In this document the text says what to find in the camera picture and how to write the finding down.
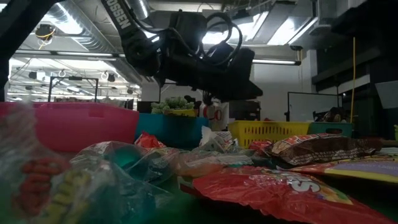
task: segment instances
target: yellow basket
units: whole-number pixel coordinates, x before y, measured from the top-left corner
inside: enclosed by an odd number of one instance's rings
[[[271,140],[277,142],[293,135],[307,134],[310,122],[234,121],[229,131],[237,138],[239,145],[248,148],[253,141]]]

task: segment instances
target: brown candy bag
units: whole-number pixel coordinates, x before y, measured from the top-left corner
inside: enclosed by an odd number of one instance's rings
[[[380,151],[380,140],[351,139],[332,134],[292,136],[274,144],[266,152],[289,164],[302,166],[341,159],[369,156]]]

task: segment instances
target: red candy bag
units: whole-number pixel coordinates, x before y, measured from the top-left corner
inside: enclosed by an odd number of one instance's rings
[[[212,200],[249,205],[264,215],[322,224],[394,223],[309,175],[261,167],[225,168],[193,180]]]
[[[134,144],[146,149],[166,147],[163,143],[158,141],[154,135],[148,134],[145,131],[142,132]]]
[[[260,155],[265,153],[265,149],[272,145],[272,141],[253,141],[249,145],[249,149],[256,150]]]

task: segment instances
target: teal bin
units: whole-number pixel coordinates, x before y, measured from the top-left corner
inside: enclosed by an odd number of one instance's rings
[[[140,113],[135,137],[137,139],[145,131],[167,147],[193,149],[199,146],[201,127],[208,125],[207,118]]]
[[[310,124],[308,133],[340,134],[342,136],[351,138],[353,133],[353,125],[351,123],[312,122]]]

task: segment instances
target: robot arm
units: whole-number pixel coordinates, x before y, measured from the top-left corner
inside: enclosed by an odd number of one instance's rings
[[[217,12],[205,18],[197,13],[179,11],[172,14],[168,29],[154,31],[140,23],[124,0],[101,2],[119,32],[127,61],[141,75],[155,77],[161,86],[166,79],[173,80],[193,90],[207,91],[224,101],[248,100],[262,95],[262,91],[249,81],[254,52],[240,49],[242,33],[226,14]],[[229,35],[205,53],[201,40],[208,30],[208,21],[214,17],[225,21]],[[235,49],[226,43],[233,27],[240,34]],[[148,39],[142,30],[155,36]]]

